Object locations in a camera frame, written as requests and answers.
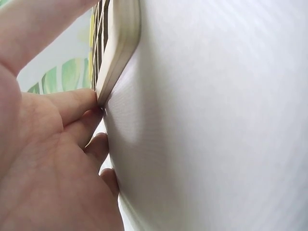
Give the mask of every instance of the hand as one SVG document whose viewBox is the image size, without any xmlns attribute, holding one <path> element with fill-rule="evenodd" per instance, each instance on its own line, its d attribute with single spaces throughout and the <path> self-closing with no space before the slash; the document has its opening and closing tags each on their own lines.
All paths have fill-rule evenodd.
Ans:
<svg viewBox="0 0 308 231">
<path fill-rule="evenodd" d="M 123 230 L 92 90 L 21 93 L 19 71 L 95 0 L 14 0 L 0 9 L 0 230 Z"/>
</svg>

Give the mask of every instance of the white surface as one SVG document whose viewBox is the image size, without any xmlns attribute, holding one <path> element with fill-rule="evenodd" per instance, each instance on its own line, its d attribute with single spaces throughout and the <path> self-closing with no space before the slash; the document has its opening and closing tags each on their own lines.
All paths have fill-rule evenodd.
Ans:
<svg viewBox="0 0 308 231">
<path fill-rule="evenodd" d="M 96 129 L 96 131 L 94 132 L 93 135 L 96 136 L 97 133 L 100 133 L 100 132 L 106 132 L 106 128 L 105 128 L 105 125 L 104 125 L 103 122 L 101 122 L 98 125 L 98 127 L 97 127 L 97 129 Z M 111 161 L 110 161 L 110 156 L 109 155 L 106 158 L 105 162 L 103 163 L 100 172 L 103 169 L 105 169 L 105 168 L 113 168 L 112 164 L 111 164 Z M 119 203 L 120 213 L 121 213 L 121 216 L 122 216 L 122 219 L 123 219 L 123 224 L 124 224 L 125 231 L 134 231 L 134 228 L 132 227 L 129 218 L 127 217 L 127 215 L 126 215 L 126 213 L 125 213 L 125 211 L 123 209 L 122 202 L 119 200 L 118 203 Z"/>
<path fill-rule="evenodd" d="M 142 0 L 105 118 L 140 230 L 308 226 L 308 1 Z"/>
</svg>

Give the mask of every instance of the leaf pattern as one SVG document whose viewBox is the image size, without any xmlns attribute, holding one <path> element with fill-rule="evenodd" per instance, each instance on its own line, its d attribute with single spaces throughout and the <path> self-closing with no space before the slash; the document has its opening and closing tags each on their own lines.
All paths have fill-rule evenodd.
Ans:
<svg viewBox="0 0 308 231">
<path fill-rule="evenodd" d="M 39 84 L 37 83 L 36 85 L 34 85 L 33 87 L 30 88 L 30 90 L 28 91 L 30 93 L 35 93 L 35 94 L 39 94 L 40 90 L 39 90 Z"/>
<path fill-rule="evenodd" d="M 59 92 L 61 89 L 67 91 L 90 87 L 88 59 L 74 58 L 46 72 L 42 79 L 28 92 L 50 94 Z"/>
<path fill-rule="evenodd" d="M 71 59 L 62 65 L 62 87 L 64 91 L 75 90 L 81 76 L 81 59 Z"/>
<path fill-rule="evenodd" d="M 54 67 L 46 74 L 44 74 L 42 79 L 42 88 L 44 94 L 50 94 L 57 92 L 57 67 Z"/>
<path fill-rule="evenodd" d="M 0 7 L 6 4 L 9 0 L 0 0 Z"/>
</svg>

